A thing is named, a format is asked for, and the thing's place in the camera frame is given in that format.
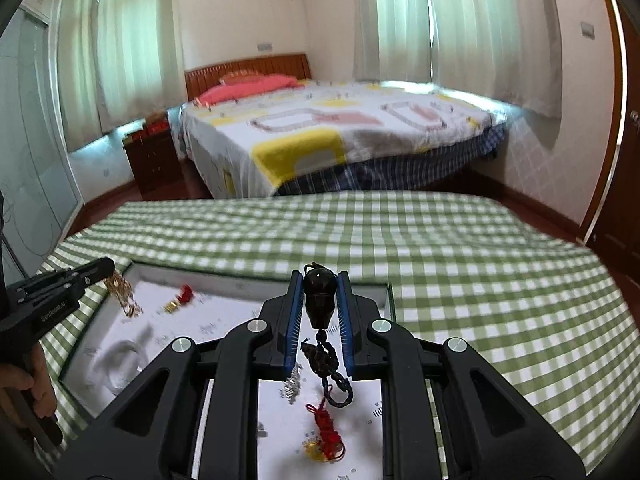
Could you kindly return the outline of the left hand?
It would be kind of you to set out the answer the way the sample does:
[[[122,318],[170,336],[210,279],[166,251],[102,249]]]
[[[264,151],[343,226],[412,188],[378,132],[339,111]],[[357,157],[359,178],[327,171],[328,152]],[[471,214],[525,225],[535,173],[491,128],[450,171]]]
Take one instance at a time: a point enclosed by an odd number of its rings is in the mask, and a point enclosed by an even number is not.
[[[11,424],[20,429],[26,425],[6,393],[7,388],[29,391],[35,399],[34,413],[39,418],[54,416],[58,408],[46,358],[39,342],[34,344],[30,352],[30,366],[31,373],[10,364],[2,364],[0,367],[1,408]]]

